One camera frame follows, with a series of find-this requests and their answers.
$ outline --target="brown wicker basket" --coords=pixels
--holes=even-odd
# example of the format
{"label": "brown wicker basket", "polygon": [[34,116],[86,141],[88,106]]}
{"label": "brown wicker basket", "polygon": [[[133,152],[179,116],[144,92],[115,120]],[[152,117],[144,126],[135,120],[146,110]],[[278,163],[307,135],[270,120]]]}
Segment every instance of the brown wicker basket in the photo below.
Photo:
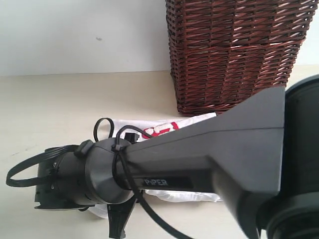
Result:
{"label": "brown wicker basket", "polygon": [[166,0],[178,111],[221,113],[285,85],[318,0]]}

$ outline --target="white wall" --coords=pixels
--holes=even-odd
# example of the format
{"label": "white wall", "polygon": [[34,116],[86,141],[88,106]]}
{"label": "white wall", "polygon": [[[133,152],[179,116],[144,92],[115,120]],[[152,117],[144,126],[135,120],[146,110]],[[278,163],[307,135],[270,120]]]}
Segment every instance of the white wall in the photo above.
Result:
{"label": "white wall", "polygon": [[[297,64],[319,64],[319,14]],[[168,70],[164,0],[0,0],[0,75]]]}

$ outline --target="beige table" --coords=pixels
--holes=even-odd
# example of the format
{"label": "beige table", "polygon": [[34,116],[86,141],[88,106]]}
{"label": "beige table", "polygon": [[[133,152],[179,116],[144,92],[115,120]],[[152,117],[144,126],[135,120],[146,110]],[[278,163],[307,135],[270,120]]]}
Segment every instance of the beige table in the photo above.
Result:
{"label": "beige table", "polygon": [[[289,85],[318,74],[296,66]],[[99,117],[159,120],[180,117],[168,72],[0,78],[0,238],[105,239],[108,221],[89,212],[33,209],[34,188],[7,187],[7,171],[52,146],[92,139]],[[36,175],[36,168],[19,177]],[[196,239],[244,239],[223,203],[167,203],[149,197],[167,222]],[[171,238],[136,206],[127,239]]]}

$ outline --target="wicker basket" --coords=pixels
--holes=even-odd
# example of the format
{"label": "wicker basket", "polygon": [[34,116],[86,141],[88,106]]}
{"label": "wicker basket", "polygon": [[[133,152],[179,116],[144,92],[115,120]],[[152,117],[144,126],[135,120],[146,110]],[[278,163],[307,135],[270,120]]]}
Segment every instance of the wicker basket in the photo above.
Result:
{"label": "wicker basket", "polygon": [[178,111],[221,113],[285,85],[318,0],[166,0]]}

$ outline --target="table surface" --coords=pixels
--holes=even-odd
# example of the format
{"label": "table surface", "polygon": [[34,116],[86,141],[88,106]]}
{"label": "table surface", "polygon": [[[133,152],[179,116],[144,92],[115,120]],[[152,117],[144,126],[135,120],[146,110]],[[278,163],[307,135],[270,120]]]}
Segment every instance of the table surface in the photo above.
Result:
{"label": "table surface", "polygon": [[[296,66],[289,86],[319,73]],[[11,188],[5,176],[19,162],[48,147],[92,139],[100,117],[160,120],[176,111],[169,72],[0,77],[0,232],[2,239],[105,239],[108,221],[90,212],[35,210],[34,188]],[[36,175],[36,167],[18,178]],[[168,223],[197,239],[244,239],[223,203],[148,201]],[[127,239],[172,238],[137,205]]]}

